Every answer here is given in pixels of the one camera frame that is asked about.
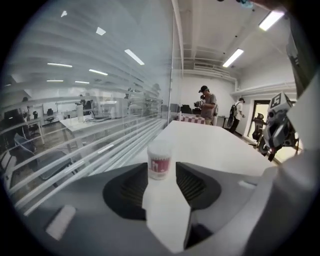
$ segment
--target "glass wall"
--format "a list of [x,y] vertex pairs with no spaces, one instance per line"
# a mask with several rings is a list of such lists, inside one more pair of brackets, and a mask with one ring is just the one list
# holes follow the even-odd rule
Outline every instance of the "glass wall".
[[25,26],[0,94],[1,177],[17,209],[123,166],[164,129],[179,103],[174,22],[171,0],[65,0]]

